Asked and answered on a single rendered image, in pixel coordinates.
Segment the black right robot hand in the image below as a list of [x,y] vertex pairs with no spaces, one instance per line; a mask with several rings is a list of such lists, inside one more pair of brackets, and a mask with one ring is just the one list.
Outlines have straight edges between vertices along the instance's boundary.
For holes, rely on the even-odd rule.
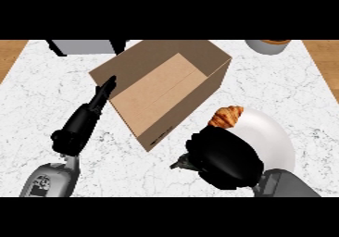
[[185,168],[219,190],[253,188],[264,163],[250,145],[225,129],[206,126],[185,142],[187,153],[169,168]]

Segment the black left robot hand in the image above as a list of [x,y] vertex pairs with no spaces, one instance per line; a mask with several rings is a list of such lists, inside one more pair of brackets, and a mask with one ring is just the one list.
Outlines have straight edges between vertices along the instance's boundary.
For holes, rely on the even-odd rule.
[[76,156],[84,150],[115,87],[116,77],[112,76],[103,85],[95,87],[95,94],[89,102],[78,107],[63,128],[51,133],[54,152]]

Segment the white plate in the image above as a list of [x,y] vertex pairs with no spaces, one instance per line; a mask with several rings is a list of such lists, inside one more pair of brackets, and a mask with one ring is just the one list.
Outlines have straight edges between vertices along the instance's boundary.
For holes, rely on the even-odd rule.
[[278,123],[265,113],[243,107],[235,125],[225,130],[250,145],[264,162],[265,169],[281,168],[293,171],[292,139]]

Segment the brown cardboard box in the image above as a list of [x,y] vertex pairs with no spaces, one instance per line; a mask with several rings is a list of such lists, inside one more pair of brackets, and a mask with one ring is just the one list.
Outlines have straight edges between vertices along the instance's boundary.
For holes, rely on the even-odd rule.
[[206,40],[143,40],[89,71],[116,79],[109,102],[144,150],[216,91],[231,57]]

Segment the golden brown croissant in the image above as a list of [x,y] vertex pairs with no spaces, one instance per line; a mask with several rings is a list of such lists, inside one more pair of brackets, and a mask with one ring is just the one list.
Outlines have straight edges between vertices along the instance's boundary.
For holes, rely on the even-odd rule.
[[212,115],[207,125],[222,129],[233,128],[243,112],[241,106],[221,107]]

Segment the grey and black appliance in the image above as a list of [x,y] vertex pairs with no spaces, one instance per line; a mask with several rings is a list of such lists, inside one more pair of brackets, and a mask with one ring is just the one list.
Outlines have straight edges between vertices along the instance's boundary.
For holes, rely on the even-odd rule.
[[48,49],[57,56],[119,54],[126,40],[47,40]]

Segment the grey pot with brown contents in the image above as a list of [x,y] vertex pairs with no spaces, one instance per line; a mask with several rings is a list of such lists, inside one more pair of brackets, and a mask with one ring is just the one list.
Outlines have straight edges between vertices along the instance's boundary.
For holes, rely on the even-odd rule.
[[277,55],[283,52],[290,40],[246,40],[249,47],[262,55]]

